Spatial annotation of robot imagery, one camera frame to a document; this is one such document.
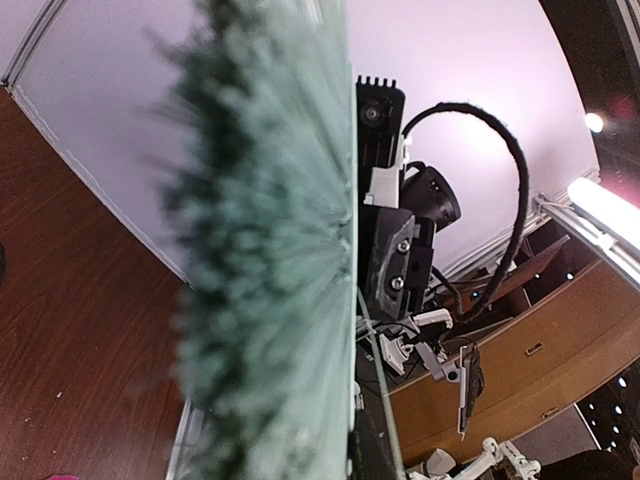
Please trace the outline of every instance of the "screw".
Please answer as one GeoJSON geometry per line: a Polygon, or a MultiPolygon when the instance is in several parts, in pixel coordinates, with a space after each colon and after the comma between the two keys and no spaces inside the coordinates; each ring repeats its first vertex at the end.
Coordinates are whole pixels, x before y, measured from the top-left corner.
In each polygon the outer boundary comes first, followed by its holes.
{"type": "Polygon", "coordinates": [[[394,290],[402,290],[404,287],[404,280],[402,277],[394,277],[391,279],[391,288],[394,290]]]}
{"type": "Polygon", "coordinates": [[[398,252],[400,253],[407,253],[410,248],[411,243],[409,242],[409,240],[403,240],[398,244],[398,252]]]}

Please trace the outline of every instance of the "white panel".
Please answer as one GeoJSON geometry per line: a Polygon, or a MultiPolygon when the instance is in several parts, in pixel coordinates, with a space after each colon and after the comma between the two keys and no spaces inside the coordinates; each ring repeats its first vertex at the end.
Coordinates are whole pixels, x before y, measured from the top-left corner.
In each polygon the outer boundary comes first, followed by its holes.
{"type": "Polygon", "coordinates": [[[45,0],[0,0],[0,77],[45,0]]]}
{"type": "MultiPolygon", "coordinates": [[[[597,167],[569,67],[536,0],[348,3],[355,71],[396,78],[407,94],[406,120],[439,101],[485,108],[519,138],[533,194],[559,193],[597,167]]],[[[191,17],[190,0],[162,8],[151,0],[71,0],[16,92],[67,161],[86,169],[103,201],[177,262],[159,176],[142,158],[184,162],[185,134],[141,113],[165,95],[176,72],[142,29],[179,42],[191,17]]],[[[463,218],[436,239],[436,265],[446,270],[510,228],[516,170],[501,140],[472,118],[441,114],[414,137],[414,157],[438,168],[462,205],[463,218]]]]}
{"type": "MultiPolygon", "coordinates": [[[[442,101],[471,102],[518,138],[532,194],[562,192],[597,168],[584,110],[555,34],[535,0],[350,0],[354,72],[395,78],[405,123],[442,101]]],[[[443,113],[413,131],[412,157],[449,181],[462,218],[436,238],[435,264],[456,260],[511,228],[517,171],[482,122],[443,113]]]]}
{"type": "Polygon", "coordinates": [[[148,157],[183,164],[186,134],[149,113],[166,99],[177,69],[148,31],[179,44],[193,15],[190,0],[70,0],[16,88],[23,108],[38,117],[76,173],[145,243],[177,264],[158,195],[166,175],[148,157]]]}

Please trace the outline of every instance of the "dark brown floor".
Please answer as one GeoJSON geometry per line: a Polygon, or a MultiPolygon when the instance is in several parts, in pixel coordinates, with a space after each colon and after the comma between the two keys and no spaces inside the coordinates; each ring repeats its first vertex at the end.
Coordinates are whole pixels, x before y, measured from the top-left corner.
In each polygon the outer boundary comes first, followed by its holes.
{"type": "Polygon", "coordinates": [[[0,479],[161,480],[179,281],[0,91],[0,479]]]}

